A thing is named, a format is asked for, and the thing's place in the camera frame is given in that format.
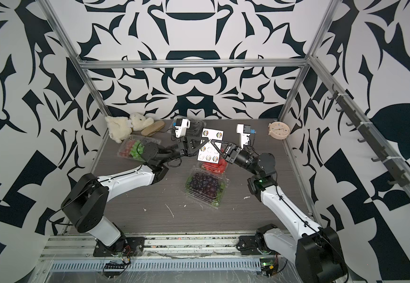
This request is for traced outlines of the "white fruit sticker sheet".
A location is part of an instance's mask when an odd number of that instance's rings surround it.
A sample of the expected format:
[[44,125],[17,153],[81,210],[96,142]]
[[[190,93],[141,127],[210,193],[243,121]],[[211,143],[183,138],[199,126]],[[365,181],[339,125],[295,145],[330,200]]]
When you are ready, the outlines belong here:
[[211,145],[210,140],[223,140],[224,132],[222,130],[214,130],[214,129],[207,129],[204,128],[201,134],[201,137],[209,138],[209,142],[200,149],[199,154],[197,156],[197,160],[200,162],[210,162],[210,163],[218,163],[220,159],[220,155],[217,153],[215,148]]

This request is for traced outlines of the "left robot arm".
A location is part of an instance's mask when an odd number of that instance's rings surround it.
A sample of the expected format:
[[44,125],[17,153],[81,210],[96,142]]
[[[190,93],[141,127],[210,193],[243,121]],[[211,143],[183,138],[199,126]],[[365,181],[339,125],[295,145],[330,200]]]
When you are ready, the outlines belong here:
[[163,180],[168,172],[166,163],[184,156],[196,156],[208,141],[206,137],[184,136],[167,147],[149,142],[142,152],[142,165],[108,176],[83,175],[61,204],[60,210],[77,232],[89,233],[111,254],[125,252],[129,245],[127,237],[104,216],[106,204],[121,194]]

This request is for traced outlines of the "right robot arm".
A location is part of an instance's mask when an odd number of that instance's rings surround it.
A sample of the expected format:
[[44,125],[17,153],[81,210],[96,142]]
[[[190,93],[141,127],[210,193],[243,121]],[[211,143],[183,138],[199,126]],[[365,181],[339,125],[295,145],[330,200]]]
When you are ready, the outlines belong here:
[[337,232],[322,227],[303,213],[278,185],[276,160],[271,153],[256,154],[226,142],[220,156],[252,174],[247,180],[252,195],[269,208],[289,231],[265,226],[259,231],[263,250],[274,251],[294,264],[304,283],[333,283],[350,278]]

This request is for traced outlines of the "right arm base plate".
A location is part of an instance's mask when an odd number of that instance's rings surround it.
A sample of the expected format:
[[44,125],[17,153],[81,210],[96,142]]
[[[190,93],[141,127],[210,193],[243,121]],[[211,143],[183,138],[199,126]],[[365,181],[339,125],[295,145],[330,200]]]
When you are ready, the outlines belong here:
[[287,255],[291,251],[288,242],[280,236],[268,233],[240,236],[236,248],[242,255],[274,255],[275,253]]

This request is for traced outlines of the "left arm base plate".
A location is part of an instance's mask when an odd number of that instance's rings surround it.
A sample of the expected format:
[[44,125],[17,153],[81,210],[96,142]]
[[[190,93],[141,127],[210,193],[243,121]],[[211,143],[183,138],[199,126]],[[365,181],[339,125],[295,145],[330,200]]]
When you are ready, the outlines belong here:
[[145,237],[126,237],[118,239],[113,245],[106,246],[102,241],[96,240],[94,257],[133,257],[139,256],[144,251]]

